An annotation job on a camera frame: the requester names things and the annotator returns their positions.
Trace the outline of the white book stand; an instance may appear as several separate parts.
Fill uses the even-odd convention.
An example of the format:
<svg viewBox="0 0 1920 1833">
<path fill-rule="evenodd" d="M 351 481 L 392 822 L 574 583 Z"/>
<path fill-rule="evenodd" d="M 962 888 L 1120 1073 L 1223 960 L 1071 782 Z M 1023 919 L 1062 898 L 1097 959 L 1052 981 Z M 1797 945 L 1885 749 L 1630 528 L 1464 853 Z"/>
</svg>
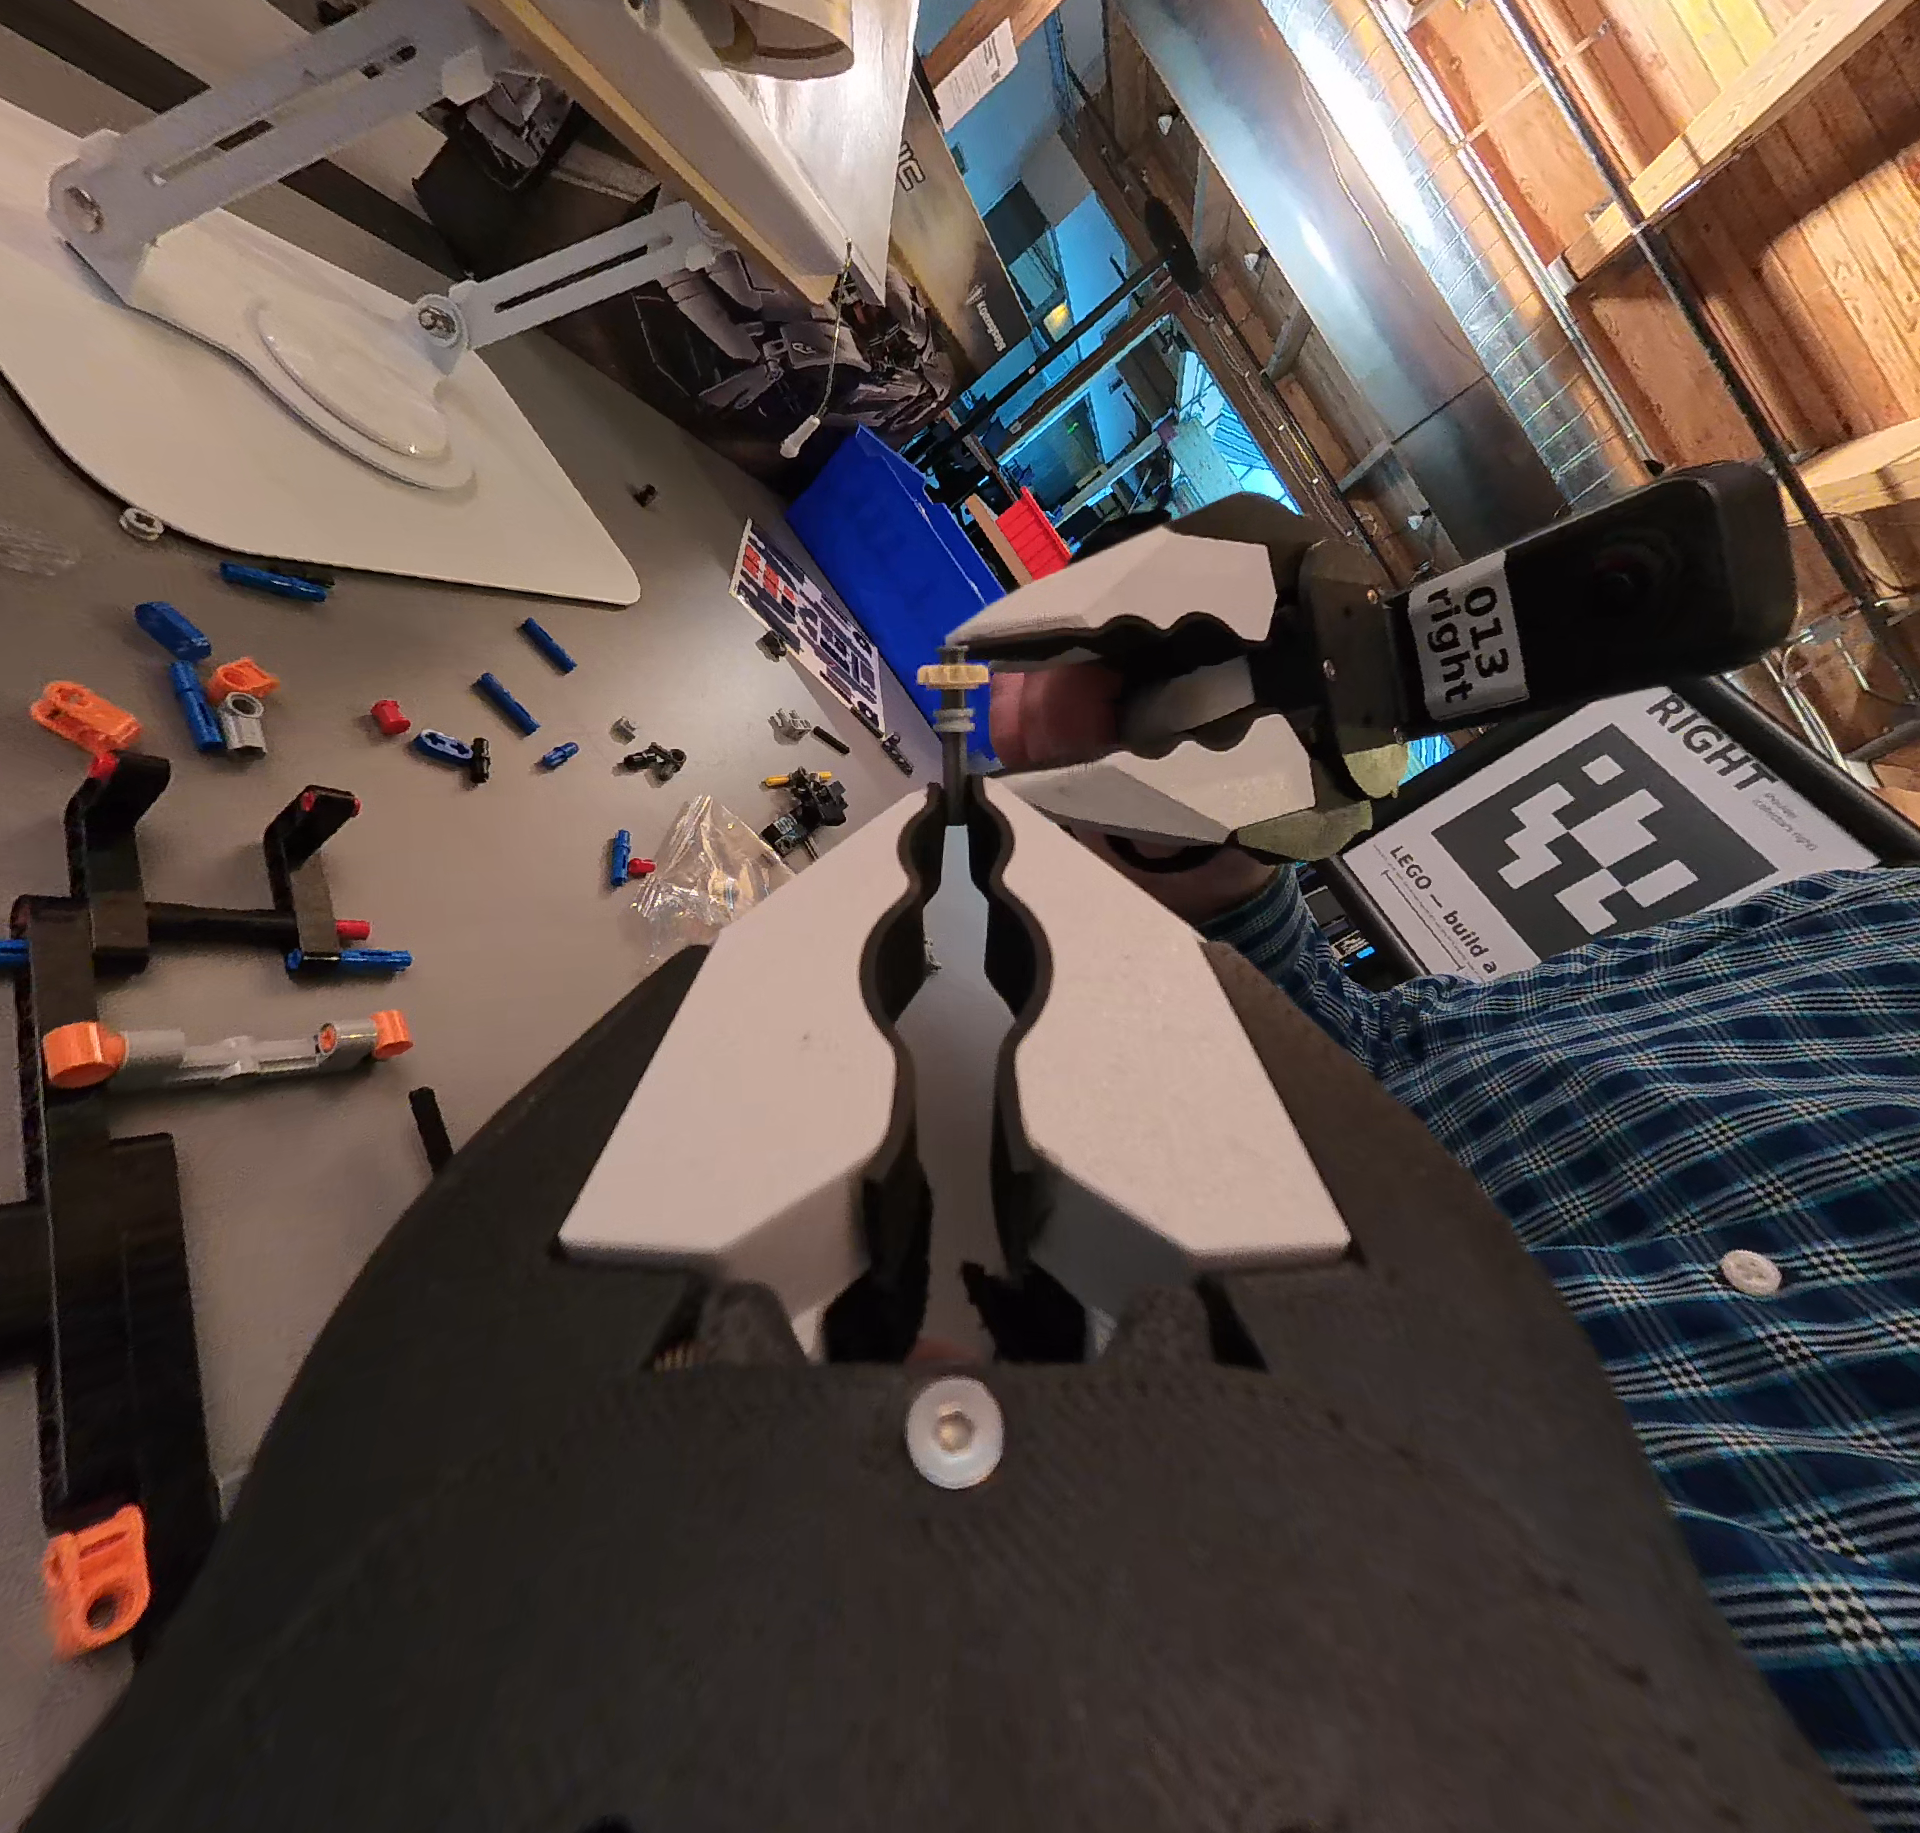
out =
<svg viewBox="0 0 1920 1833">
<path fill-rule="evenodd" d="M 737 252 L 879 304 L 914 10 L 844 72 L 721 60 L 683 0 L 373 0 L 86 140 L 3 105 L 3 384 L 107 496 L 204 547 L 626 606 L 637 580 L 489 346 Z M 675 200 L 401 301 L 233 213 L 353 143 L 555 81 Z"/>
</svg>

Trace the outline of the scattered blue lego pins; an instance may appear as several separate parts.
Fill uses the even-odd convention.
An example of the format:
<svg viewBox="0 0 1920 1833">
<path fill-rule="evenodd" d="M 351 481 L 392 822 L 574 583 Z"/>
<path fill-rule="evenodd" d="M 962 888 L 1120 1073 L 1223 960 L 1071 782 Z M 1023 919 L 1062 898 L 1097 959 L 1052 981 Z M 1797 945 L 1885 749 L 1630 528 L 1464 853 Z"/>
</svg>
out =
<svg viewBox="0 0 1920 1833">
<path fill-rule="evenodd" d="M 327 599 L 330 597 L 330 586 L 320 585 L 309 574 L 270 569 L 242 561 L 233 562 L 230 561 L 230 557 L 218 562 L 218 578 L 224 585 L 233 586 L 238 592 L 249 592 L 252 595 L 264 595 L 264 597 L 285 597 L 285 600 L 295 600 L 304 604 L 323 604 Z M 209 645 L 209 638 L 204 637 L 204 630 L 193 626 L 188 618 L 183 618 L 178 609 L 162 600 L 147 600 L 138 604 L 136 609 L 133 609 L 133 619 L 141 628 L 141 631 L 152 640 L 155 640 L 166 651 L 166 656 L 173 663 L 171 676 L 174 680 L 174 687 L 179 692 L 179 704 L 183 708 L 181 716 L 186 716 L 190 723 L 197 721 L 193 725 L 193 730 L 197 735 L 195 744 L 204 744 L 204 747 L 221 747 L 223 735 L 214 715 L 216 702 L 212 702 L 212 699 L 204 692 L 204 671 L 214 666 L 211 664 L 212 647 Z M 557 640 L 557 637 L 552 637 L 547 626 L 540 626 L 540 621 L 533 618 L 522 618 L 515 626 L 515 631 L 521 638 L 524 638 L 527 645 L 531 645 L 533 651 L 538 651 L 540 657 L 543 657 L 543 663 L 548 664 L 555 670 L 555 673 L 571 675 L 571 671 L 578 671 L 576 657 L 566 651 L 566 645 L 562 645 L 560 640 Z M 489 708 L 491 716 L 495 716 L 495 721 L 510 727 L 521 739 L 531 739 L 540 735 L 540 718 L 526 708 L 522 699 L 515 697 L 508 689 L 508 685 L 496 676 L 496 673 L 481 671 L 476 680 L 472 680 L 469 690 L 482 701 L 486 708 Z M 368 708 L 365 711 L 360 709 L 354 711 L 360 716 L 360 725 L 366 730 L 375 730 L 368 720 Z M 394 742 L 394 746 L 405 742 L 405 746 L 410 747 L 408 741 L 415 735 L 415 730 L 436 728 L 429 723 L 422 725 L 411 718 L 410 721 L 415 723 L 415 728 L 408 735 L 398 739 L 382 737 L 382 742 Z M 458 730 L 450 730 L 450 735 L 465 739 L 463 735 L 458 735 Z M 477 737 L 486 737 L 491 746 L 489 730 L 481 730 Z M 567 739 L 564 742 L 557 742 L 541 751 L 531 770 L 534 770 L 538 775 L 552 775 L 555 770 L 566 765 L 567 761 L 579 756 L 581 747 Z M 635 884 L 638 881 L 638 879 L 626 879 L 623 876 L 617 876 L 614 869 L 611 869 L 611 862 L 614 860 L 614 853 L 617 850 L 637 853 L 631 829 L 616 831 L 614 836 L 611 836 L 611 846 L 609 846 L 611 888 Z"/>
</svg>

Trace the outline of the grey lego actuator orange ends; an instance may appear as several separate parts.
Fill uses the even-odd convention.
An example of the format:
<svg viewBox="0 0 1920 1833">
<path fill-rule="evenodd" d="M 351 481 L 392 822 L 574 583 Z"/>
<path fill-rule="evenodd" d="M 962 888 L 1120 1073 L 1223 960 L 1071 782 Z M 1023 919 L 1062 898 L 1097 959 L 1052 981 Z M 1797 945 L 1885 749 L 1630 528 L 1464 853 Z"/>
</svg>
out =
<svg viewBox="0 0 1920 1833">
<path fill-rule="evenodd" d="M 394 1061 L 411 1047 L 415 1033 L 405 1012 L 394 1009 L 327 1023 L 295 1038 L 238 1033 L 192 1043 L 178 1028 L 115 1030 L 98 1021 L 67 1023 L 38 1038 L 41 1073 L 51 1088 L 122 1095 L 346 1075 Z"/>
</svg>

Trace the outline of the blue plastic bin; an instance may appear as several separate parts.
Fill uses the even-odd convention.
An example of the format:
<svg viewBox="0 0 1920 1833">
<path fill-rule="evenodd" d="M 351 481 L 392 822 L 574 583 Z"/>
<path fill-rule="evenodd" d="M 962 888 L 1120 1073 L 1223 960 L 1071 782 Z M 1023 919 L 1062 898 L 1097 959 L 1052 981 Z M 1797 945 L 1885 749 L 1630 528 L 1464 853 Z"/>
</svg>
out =
<svg viewBox="0 0 1920 1833">
<path fill-rule="evenodd" d="M 803 548 L 901 680 L 1004 597 L 986 557 L 926 476 L 870 429 L 848 432 L 787 505 Z"/>
</svg>

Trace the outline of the red plastic bin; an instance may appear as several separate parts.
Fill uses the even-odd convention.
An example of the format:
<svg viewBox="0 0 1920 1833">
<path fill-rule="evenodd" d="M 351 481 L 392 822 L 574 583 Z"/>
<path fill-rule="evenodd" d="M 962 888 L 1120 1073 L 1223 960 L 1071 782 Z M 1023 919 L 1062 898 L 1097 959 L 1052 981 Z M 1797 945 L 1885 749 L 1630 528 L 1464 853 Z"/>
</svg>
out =
<svg viewBox="0 0 1920 1833">
<path fill-rule="evenodd" d="M 997 536 L 1004 541 L 1004 561 L 1016 571 L 1016 583 L 1043 580 L 1071 564 L 1071 547 L 1026 486 L 1021 486 L 1017 498 L 990 522 Z"/>
</svg>

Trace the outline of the lego sticker sheet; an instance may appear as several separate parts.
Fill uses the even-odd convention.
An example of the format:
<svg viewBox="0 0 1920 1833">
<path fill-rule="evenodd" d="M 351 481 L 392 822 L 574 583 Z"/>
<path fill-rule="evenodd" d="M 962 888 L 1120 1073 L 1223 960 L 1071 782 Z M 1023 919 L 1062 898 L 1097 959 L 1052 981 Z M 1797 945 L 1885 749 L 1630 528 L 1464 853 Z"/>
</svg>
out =
<svg viewBox="0 0 1920 1833">
<path fill-rule="evenodd" d="M 732 599 L 869 730 L 882 727 L 881 656 L 846 609 L 746 521 L 732 561 Z"/>
</svg>

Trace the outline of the person's torso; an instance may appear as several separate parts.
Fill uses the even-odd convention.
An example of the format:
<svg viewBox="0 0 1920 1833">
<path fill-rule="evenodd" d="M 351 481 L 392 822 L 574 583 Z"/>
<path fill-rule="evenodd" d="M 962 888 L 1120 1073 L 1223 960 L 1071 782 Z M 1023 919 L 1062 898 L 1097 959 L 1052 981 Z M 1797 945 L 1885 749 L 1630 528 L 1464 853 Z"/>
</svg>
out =
<svg viewBox="0 0 1920 1833">
<path fill-rule="evenodd" d="M 1918 900 L 1791 882 L 1507 981 L 1310 1011 L 1575 1317 L 1739 1646 L 1914 1829 Z"/>
</svg>

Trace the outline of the black lego frame assembly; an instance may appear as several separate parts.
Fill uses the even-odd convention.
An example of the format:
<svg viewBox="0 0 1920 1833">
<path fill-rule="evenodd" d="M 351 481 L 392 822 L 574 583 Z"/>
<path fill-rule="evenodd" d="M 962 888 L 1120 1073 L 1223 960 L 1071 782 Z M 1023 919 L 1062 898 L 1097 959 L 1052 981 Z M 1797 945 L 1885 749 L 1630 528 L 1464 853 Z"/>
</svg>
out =
<svg viewBox="0 0 1920 1833">
<path fill-rule="evenodd" d="M 143 751 L 95 756 L 60 810 L 67 891 L 18 896 L 3 934 L 22 1196 L 3 1203 L 1 1353 L 36 1388 L 41 1609 L 67 1660 L 150 1646 L 204 1570 L 221 1500 L 174 1140 L 115 1132 L 112 1092 L 51 1088 L 38 1038 L 110 1026 L 103 986 L 155 952 L 263 952 L 297 981 L 406 967 L 335 917 L 323 846 L 360 810 L 347 789 L 309 786 L 266 824 L 268 908 L 150 898 L 138 829 L 171 777 Z"/>
</svg>

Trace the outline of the clear plastic bag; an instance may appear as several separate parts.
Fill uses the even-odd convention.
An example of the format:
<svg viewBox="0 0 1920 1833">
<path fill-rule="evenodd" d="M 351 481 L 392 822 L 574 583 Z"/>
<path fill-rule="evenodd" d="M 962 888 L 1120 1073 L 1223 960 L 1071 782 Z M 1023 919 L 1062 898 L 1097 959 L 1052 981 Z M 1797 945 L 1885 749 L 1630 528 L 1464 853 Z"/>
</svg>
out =
<svg viewBox="0 0 1920 1833">
<path fill-rule="evenodd" d="M 699 794 L 683 805 L 631 900 L 643 967 L 716 936 L 794 879 L 765 841 L 728 808 Z"/>
</svg>

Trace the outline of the small yellow axle lego assembly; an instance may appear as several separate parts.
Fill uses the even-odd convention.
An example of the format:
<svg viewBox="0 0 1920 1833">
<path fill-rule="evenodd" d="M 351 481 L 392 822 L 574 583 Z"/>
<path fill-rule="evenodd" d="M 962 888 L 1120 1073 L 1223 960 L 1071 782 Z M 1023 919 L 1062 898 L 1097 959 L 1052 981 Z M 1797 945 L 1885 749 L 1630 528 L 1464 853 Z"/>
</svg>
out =
<svg viewBox="0 0 1920 1833">
<path fill-rule="evenodd" d="M 792 765 L 759 780 L 765 792 L 779 792 L 782 810 L 759 831 L 768 850 L 780 860 L 803 851 L 815 858 L 811 844 L 825 829 L 837 829 L 846 820 L 846 794 L 830 770 Z"/>
</svg>

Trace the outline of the framed marker sign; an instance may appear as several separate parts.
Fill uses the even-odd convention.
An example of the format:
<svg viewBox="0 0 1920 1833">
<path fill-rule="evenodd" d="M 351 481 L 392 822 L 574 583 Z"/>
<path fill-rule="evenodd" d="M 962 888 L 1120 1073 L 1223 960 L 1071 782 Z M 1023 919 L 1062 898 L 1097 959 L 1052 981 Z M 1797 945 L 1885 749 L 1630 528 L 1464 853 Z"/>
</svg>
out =
<svg viewBox="0 0 1920 1833">
<path fill-rule="evenodd" d="M 1720 680 L 1513 718 L 1423 770 L 1319 874 L 1393 974 L 1492 981 L 1829 870 L 1916 827 Z"/>
</svg>

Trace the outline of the person's right hand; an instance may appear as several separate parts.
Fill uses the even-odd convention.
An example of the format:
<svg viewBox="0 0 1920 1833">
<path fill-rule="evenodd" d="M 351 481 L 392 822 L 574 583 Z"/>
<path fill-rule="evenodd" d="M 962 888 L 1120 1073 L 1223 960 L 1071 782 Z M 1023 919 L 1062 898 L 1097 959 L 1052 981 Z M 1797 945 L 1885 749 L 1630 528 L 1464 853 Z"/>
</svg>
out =
<svg viewBox="0 0 1920 1833">
<path fill-rule="evenodd" d="M 1102 760 L 1123 746 L 1125 682 L 1097 659 L 1043 670 L 993 670 L 988 741 L 997 772 L 1019 775 Z"/>
</svg>

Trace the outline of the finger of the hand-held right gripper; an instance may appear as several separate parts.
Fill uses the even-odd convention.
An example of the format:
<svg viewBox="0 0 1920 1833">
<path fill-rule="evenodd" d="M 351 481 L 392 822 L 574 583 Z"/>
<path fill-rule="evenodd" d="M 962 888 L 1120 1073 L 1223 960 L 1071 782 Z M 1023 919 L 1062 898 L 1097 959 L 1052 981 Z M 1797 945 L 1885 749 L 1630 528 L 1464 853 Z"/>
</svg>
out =
<svg viewBox="0 0 1920 1833">
<path fill-rule="evenodd" d="M 998 775 L 1019 803 L 1147 860 L 1334 850 L 1336 775 L 1288 716 L 1253 702 L 1246 664 L 1159 676 L 1104 666 L 1125 682 L 1123 746 L 1080 765 Z"/>
<path fill-rule="evenodd" d="M 1197 668 L 1263 642 L 1279 609 L 1265 545 L 1154 526 L 998 597 L 948 642 L 1000 668 Z"/>
</svg>

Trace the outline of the dark printed lego box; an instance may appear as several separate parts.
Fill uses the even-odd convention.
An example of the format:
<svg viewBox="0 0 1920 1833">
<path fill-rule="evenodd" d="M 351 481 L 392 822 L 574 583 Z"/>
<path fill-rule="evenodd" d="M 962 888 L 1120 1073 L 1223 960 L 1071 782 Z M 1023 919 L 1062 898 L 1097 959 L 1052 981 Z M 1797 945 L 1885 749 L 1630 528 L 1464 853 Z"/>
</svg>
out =
<svg viewBox="0 0 1920 1833">
<path fill-rule="evenodd" d="M 465 107 L 439 107 L 437 124 L 443 143 L 415 195 L 470 278 L 675 200 L 552 78 L 498 78 Z M 704 270 L 571 313 L 560 339 L 744 465 L 782 472 L 782 434 L 817 406 L 825 415 L 804 460 L 855 425 L 903 445 L 1028 337 L 943 126 L 915 60 L 879 304 L 846 287 L 834 327 L 830 310 L 803 301 L 759 261 L 723 252 Z"/>
</svg>

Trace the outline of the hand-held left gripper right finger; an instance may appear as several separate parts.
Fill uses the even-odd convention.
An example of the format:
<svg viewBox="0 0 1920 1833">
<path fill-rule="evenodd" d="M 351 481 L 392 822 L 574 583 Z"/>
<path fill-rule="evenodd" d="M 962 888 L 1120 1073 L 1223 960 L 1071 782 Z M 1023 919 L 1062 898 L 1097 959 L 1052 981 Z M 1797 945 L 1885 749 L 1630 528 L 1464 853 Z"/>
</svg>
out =
<svg viewBox="0 0 1920 1833">
<path fill-rule="evenodd" d="M 1002 780 L 971 794 L 1005 1272 L 1120 1317 L 1142 1291 L 1320 1268 L 1352 1234 L 1201 936 Z"/>
</svg>

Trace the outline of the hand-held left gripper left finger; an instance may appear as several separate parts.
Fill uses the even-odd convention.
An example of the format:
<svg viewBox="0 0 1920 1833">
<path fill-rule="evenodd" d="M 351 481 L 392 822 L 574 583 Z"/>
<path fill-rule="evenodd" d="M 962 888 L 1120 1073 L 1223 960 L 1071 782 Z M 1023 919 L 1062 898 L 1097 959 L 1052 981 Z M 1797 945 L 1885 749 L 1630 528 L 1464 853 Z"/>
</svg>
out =
<svg viewBox="0 0 1920 1833">
<path fill-rule="evenodd" d="M 931 1192 L 898 1023 L 945 839 L 927 787 L 699 950 L 560 1223 L 569 1262 L 763 1286 L 827 1346 L 914 1346 Z"/>
</svg>

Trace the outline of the person's right forearm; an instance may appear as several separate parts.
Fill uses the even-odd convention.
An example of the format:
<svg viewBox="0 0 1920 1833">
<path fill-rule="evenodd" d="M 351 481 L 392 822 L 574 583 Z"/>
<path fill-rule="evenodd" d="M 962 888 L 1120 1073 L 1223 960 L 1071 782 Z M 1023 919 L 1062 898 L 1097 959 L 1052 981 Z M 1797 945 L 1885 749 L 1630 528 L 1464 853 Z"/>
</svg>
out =
<svg viewBox="0 0 1920 1833">
<path fill-rule="evenodd" d="M 1443 988 L 1412 981 L 1374 993 L 1339 969 L 1291 867 L 1220 853 L 1197 869 L 1142 884 L 1203 938 L 1255 966 L 1317 1030 L 1379 1080 L 1436 1061 L 1459 1043 L 1462 1023 Z"/>
</svg>

